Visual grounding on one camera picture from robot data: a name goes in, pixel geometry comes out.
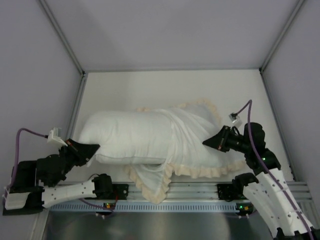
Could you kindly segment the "grey cream-ruffled pillowcase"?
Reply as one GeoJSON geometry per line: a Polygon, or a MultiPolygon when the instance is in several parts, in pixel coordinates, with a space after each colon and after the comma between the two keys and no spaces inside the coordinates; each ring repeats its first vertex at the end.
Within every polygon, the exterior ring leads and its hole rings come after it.
{"type": "Polygon", "coordinates": [[[153,204],[167,198],[172,175],[198,178],[220,178],[245,167],[244,157],[234,150],[223,153],[203,145],[203,141],[220,130],[216,107],[206,99],[165,109],[140,108],[141,113],[167,117],[171,139],[165,148],[162,164],[130,164],[124,168],[142,196],[153,204]]]}

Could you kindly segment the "white pillow insert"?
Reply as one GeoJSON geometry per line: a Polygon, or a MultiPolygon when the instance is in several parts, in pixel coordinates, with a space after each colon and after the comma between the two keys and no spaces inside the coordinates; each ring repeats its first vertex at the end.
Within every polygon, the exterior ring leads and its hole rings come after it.
{"type": "Polygon", "coordinates": [[[98,144],[102,164],[163,164],[172,140],[171,121],[157,111],[101,111],[79,133],[82,144],[98,144]]]}

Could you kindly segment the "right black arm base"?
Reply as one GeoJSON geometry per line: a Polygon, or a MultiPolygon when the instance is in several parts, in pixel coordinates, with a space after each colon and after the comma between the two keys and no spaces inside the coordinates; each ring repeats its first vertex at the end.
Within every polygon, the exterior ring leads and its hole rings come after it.
{"type": "Polygon", "coordinates": [[[216,186],[219,200],[232,202],[241,199],[241,195],[231,183],[219,183],[216,186]]]}

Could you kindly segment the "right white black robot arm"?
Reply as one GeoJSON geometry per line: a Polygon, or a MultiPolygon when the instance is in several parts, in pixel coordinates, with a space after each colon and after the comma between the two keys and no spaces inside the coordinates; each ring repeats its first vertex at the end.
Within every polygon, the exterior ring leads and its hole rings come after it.
{"type": "Polygon", "coordinates": [[[244,154],[252,170],[237,175],[232,184],[248,199],[262,217],[275,240],[318,240],[320,231],[299,208],[275,154],[266,148],[263,127],[247,123],[243,134],[235,127],[223,126],[203,145],[221,152],[234,150],[244,154]]]}

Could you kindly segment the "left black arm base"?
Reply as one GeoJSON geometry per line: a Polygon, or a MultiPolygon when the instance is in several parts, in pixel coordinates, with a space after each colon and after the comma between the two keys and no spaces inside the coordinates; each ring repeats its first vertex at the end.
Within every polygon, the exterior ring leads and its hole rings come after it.
{"type": "Polygon", "coordinates": [[[124,183],[113,183],[112,193],[109,198],[111,200],[127,200],[129,194],[129,185],[124,183]]]}

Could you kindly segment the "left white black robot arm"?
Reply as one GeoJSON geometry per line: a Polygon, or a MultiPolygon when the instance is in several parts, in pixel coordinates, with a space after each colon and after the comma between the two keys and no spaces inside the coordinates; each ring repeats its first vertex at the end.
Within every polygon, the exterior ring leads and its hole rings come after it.
{"type": "Polygon", "coordinates": [[[99,144],[68,139],[57,154],[16,162],[3,197],[4,216],[33,215],[54,205],[84,198],[106,199],[113,194],[111,177],[105,173],[90,180],[59,186],[73,167],[82,167],[95,155],[99,144]]]}

